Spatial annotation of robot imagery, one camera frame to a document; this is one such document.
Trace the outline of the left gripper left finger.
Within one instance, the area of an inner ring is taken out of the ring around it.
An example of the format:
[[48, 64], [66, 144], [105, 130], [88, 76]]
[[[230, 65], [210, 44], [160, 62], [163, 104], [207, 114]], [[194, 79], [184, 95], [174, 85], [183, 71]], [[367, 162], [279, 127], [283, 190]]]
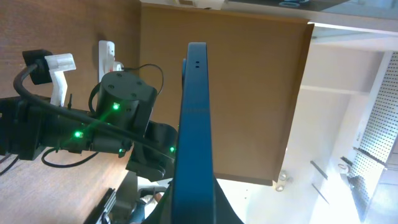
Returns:
[[172, 190], [173, 183], [162, 189], [163, 196], [157, 202], [155, 209], [142, 224], [172, 224]]

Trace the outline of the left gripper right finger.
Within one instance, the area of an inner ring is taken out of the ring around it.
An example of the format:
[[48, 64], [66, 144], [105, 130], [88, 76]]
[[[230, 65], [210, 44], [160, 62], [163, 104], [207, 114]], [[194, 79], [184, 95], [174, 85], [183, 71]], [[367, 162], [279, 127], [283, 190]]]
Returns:
[[243, 224], [237, 216], [232, 206], [228, 202], [226, 195], [214, 177], [215, 190], [215, 223], [216, 224]]

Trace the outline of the blue Samsung Galaxy smartphone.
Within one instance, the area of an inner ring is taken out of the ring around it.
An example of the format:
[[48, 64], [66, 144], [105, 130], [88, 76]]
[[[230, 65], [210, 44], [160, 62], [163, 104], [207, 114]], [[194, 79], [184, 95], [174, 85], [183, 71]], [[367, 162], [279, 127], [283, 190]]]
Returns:
[[171, 222], [215, 222], [208, 54], [204, 42], [189, 43], [183, 65]]

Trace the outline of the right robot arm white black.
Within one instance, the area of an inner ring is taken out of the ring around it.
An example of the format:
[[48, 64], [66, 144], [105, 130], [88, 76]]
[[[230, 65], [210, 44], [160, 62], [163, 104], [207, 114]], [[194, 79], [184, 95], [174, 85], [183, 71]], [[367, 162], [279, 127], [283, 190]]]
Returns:
[[33, 161], [45, 148], [124, 157], [126, 169], [153, 181], [174, 175], [177, 130], [150, 120], [157, 90], [131, 72], [110, 72], [90, 93], [89, 111], [50, 104], [16, 78], [22, 96], [1, 99], [1, 155]]

